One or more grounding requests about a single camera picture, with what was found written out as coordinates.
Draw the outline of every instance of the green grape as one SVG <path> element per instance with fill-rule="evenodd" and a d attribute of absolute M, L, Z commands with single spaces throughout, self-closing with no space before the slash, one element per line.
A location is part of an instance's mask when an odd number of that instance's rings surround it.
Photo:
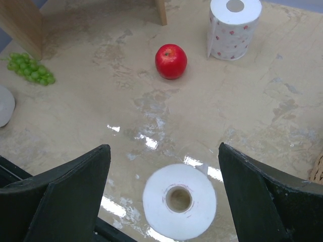
<path fill-rule="evenodd" d="M 37 61 L 35 59 L 30 59 L 29 63 L 31 63 L 31 64 L 37 64 Z"/>
<path fill-rule="evenodd" d="M 13 68 L 13 66 L 10 63 L 7 65 L 7 69 L 9 71 L 14 71 L 14 68 Z"/>
<path fill-rule="evenodd" d="M 28 82 L 35 82 L 35 80 L 31 76 L 26 76 L 26 80 Z"/>
<path fill-rule="evenodd" d="M 21 77 L 24 76 L 24 72 L 21 69 L 17 70 L 16 73 Z"/>
<path fill-rule="evenodd" d="M 16 63 L 10 62 L 9 65 L 11 66 L 13 71 L 19 70 L 19 66 Z"/>
<path fill-rule="evenodd" d="M 38 73 L 39 73 L 41 76 L 43 76 L 43 75 L 45 75 L 45 74 L 47 73 L 47 70 L 46 70 L 46 68 L 45 68 L 45 67 L 40 66 L 40 67 L 39 67 L 39 69 L 38 69 Z"/>
<path fill-rule="evenodd" d="M 21 65 L 22 63 L 25 63 L 25 60 L 22 59 L 22 58 L 17 58 L 17 59 L 15 59 L 15 61 L 16 61 L 16 64 L 18 64 L 18 65 Z"/>
<path fill-rule="evenodd" d="M 30 69 L 31 69 L 31 70 L 33 70 L 34 72 L 38 70 L 38 66 L 37 66 L 37 64 L 31 63 L 29 67 L 30 67 Z"/>
<path fill-rule="evenodd" d="M 47 82 L 47 80 L 45 78 L 42 78 L 39 83 L 41 85 L 43 85 L 43 86 L 47 86 L 48 85 L 48 82 Z"/>
<path fill-rule="evenodd" d="M 54 77 L 47 77 L 47 82 L 48 82 L 48 84 L 53 84 L 53 83 L 55 83 L 55 78 Z"/>
<path fill-rule="evenodd" d="M 29 59 L 29 54 L 27 53 L 22 53 L 21 56 L 24 58 L 24 59 Z"/>
<path fill-rule="evenodd" d="M 20 57 L 20 55 L 18 53 L 10 53 L 9 56 L 11 59 L 17 59 L 18 57 Z"/>
<path fill-rule="evenodd" d="M 33 73 L 31 73 L 31 77 L 33 78 L 33 79 L 38 79 L 39 78 L 39 74 L 38 74 L 38 72 L 33 72 Z"/>
<path fill-rule="evenodd" d="M 31 75 L 31 73 L 32 73 L 32 71 L 31 71 L 29 68 L 26 68 L 26 69 L 24 70 L 24 75 L 25 75 L 25 76 L 30 76 L 30 75 Z"/>
<path fill-rule="evenodd" d="M 24 69 L 26 69 L 28 66 L 27 66 L 27 64 L 26 63 L 22 63 L 22 64 L 20 64 L 20 69 L 22 69 L 22 70 L 24 70 Z"/>

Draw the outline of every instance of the wooden furniture leg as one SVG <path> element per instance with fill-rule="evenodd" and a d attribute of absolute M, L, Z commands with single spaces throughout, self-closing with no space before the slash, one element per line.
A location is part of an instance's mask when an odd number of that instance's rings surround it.
<path fill-rule="evenodd" d="M 165 0 L 155 0 L 157 10 L 159 13 L 161 25 L 167 25 L 167 16 L 166 16 L 166 8 L 165 8 Z"/>
<path fill-rule="evenodd" d="M 32 0 L 0 0 L 0 27 L 37 60 L 42 55 L 42 14 Z"/>

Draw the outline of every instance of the white toilet paper roll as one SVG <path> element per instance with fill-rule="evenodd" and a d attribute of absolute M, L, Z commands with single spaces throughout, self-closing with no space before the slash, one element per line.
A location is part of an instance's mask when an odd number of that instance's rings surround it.
<path fill-rule="evenodd" d="M 15 99 L 11 92 L 0 85 L 0 127 L 5 126 L 15 109 Z"/>
<path fill-rule="evenodd" d="M 233 61 L 248 49 L 261 14 L 259 0 L 212 0 L 207 57 Z"/>
<path fill-rule="evenodd" d="M 189 165 L 173 164 L 156 171 L 143 192 L 143 208 L 150 226 L 178 240 L 198 237 L 216 215 L 212 183 Z"/>

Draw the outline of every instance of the floor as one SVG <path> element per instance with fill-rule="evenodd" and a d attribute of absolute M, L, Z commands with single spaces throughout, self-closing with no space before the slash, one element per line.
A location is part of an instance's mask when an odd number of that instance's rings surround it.
<path fill-rule="evenodd" d="M 160 26 L 149 0 L 49 0 L 44 58 L 57 78 L 42 87 L 0 63 L 17 106 L 0 129 L 0 154 L 39 174 L 96 146 L 112 147 L 99 216 L 138 241 L 155 232 L 142 207 L 145 182 L 173 163 L 208 165 L 218 196 L 211 227 L 192 241 L 238 241 L 218 162 L 228 143 L 306 179 L 322 147 L 322 16 L 263 4 L 247 55 L 206 58 L 209 1 L 166 1 Z M 154 55 L 165 43 L 187 53 L 186 74 L 163 80 Z M 22 51 L 15 43 L 1 53 Z"/>

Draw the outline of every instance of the patterned toilet paper roll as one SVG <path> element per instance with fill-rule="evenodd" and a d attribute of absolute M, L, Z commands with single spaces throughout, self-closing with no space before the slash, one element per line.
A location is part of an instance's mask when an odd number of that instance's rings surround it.
<path fill-rule="evenodd" d="M 259 0 L 212 0 L 207 33 L 207 57 L 226 61 L 248 50 L 261 14 Z"/>

